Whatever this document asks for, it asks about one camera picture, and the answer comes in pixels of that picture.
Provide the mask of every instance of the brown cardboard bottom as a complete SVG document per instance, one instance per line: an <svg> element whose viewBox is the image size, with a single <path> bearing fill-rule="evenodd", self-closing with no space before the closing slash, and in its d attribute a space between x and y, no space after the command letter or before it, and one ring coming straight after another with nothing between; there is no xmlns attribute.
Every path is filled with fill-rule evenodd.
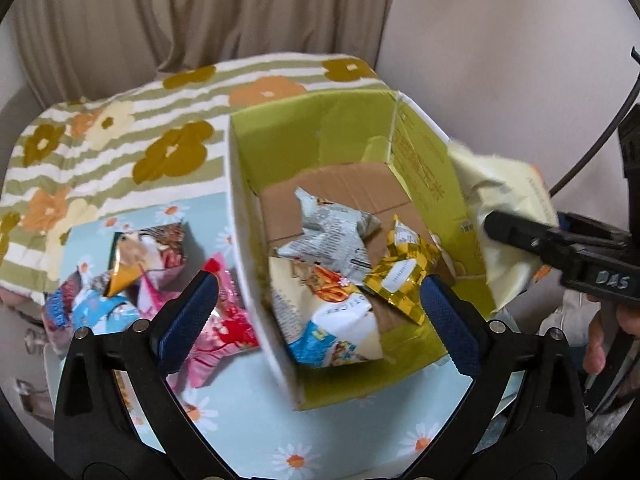
<svg viewBox="0 0 640 480"><path fill-rule="evenodd" d="M382 227L365 240L372 266L386 253L386 236L393 228L394 215L398 215L422 238L433 241L427 226L388 166L382 162L358 162L305 171L260 193L260 208L270 250L302 234L300 203L294 194L297 187L331 202L372 213L382 222ZM435 272L453 284L454 278L442 258ZM367 297L374 307L380 332L411 323L382 298Z"/></svg>

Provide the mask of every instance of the beige curtain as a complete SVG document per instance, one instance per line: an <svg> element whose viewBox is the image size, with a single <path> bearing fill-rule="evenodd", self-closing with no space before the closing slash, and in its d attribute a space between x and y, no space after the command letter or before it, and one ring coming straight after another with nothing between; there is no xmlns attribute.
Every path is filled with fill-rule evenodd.
<svg viewBox="0 0 640 480"><path fill-rule="evenodd" d="M387 0L16 0L15 41L43 105L267 52L376 62Z"/></svg>

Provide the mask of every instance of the screw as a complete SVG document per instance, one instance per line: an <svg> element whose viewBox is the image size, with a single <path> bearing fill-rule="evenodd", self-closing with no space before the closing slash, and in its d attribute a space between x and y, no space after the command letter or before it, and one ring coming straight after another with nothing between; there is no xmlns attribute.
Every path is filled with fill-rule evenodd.
<svg viewBox="0 0 640 480"><path fill-rule="evenodd" d="M491 330L491 332L495 332L497 334L501 334L502 332L507 330L507 327L505 326L505 324L503 322L498 321L497 319L494 319L493 321L491 321L489 323L489 329Z"/></svg>
<svg viewBox="0 0 640 480"><path fill-rule="evenodd" d="M550 334L551 337L556 341L562 341L562 339L564 339L564 333L562 332L562 330L560 330L559 328L556 328L555 326L551 327L547 331L547 333Z"/></svg>
<svg viewBox="0 0 640 480"><path fill-rule="evenodd" d="M83 339L85 337L87 337L89 335L89 327L87 326L81 326L78 330L76 330L76 332L74 333L74 337L76 339Z"/></svg>
<svg viewBox="0 0 640 480"><path fill-rule="evenodd" d="M149 328L149 320L148 319L139 319L131 325L133 332L144 332L147 328Z"/></svg>

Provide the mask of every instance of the striped blanket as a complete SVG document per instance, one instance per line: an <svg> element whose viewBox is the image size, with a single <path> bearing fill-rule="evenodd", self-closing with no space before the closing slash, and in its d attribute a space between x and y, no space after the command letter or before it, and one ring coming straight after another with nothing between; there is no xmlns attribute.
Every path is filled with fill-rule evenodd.
<svg viewBox="0 0 640 480"><path fill-rule="evenodd" d="M42 304L75 225L226 191L230 114L335 88L386 85L359 59L267 54L49 108L18 138L4 180L0 286Z"/></svg>

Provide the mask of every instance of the human hand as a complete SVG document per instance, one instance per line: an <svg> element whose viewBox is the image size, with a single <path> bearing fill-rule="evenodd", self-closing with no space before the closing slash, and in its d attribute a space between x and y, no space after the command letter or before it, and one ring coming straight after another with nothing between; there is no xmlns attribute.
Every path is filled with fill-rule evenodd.
<svg viewBox="0 0 640 480"><path fill-rule="evenodd" d="M620 328L625 332L640 337L640 309L620 305L616 308L616 318ZM599 374L604 368L606 354L604 352L604 332L600 313L597 313L589 324L589 344L584 355L582 366L588 374Z"/></svg>

